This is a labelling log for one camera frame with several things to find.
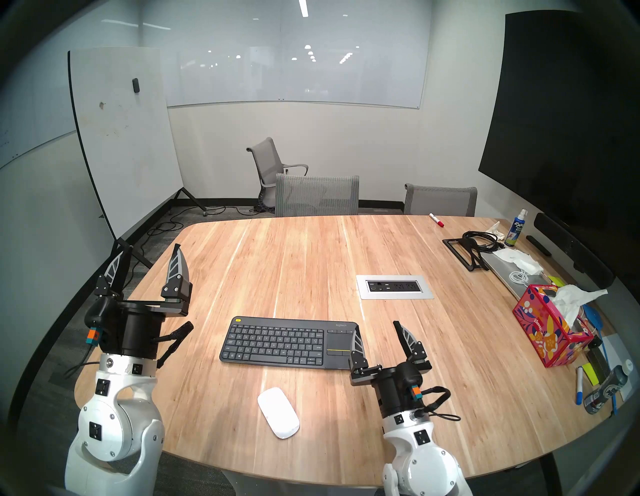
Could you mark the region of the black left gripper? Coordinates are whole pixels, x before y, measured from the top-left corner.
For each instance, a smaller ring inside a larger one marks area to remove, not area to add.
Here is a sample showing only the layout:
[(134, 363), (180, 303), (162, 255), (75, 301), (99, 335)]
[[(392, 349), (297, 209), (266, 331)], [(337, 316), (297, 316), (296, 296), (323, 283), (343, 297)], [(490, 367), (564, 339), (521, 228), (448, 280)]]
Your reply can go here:
[(161, 359), (168, 359), (188, 336), (188, 323), (168, 335), (160, 335), (166, 317), (187, 316), (193, 284), (181, 245), (174, 244), (161, 295), (164, 301), (123, 300), (132, 258), (127, 246), (108, 264), (96, 281), (98, 299), (84, 317), (85, 325), (99, 333), (97, 345), (109, 355), (157, 359), (158, 344), (173, 341)]

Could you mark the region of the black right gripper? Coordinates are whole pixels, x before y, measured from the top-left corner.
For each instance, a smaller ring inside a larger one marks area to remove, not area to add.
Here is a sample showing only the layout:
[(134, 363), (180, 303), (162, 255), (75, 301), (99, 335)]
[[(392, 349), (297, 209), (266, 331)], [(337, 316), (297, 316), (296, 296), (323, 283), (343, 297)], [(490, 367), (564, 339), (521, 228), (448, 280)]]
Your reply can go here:
[(407, 362), (389, 368), (381, 365), (369, 367), (360, 330), (353, 331), (349, 352), (351, 385), (373, 387), (384, 419), (425, 407), (420, 387), (423, 373), (432, 369), (421, 341), (399, 321), (393, 321), (393, 326)]

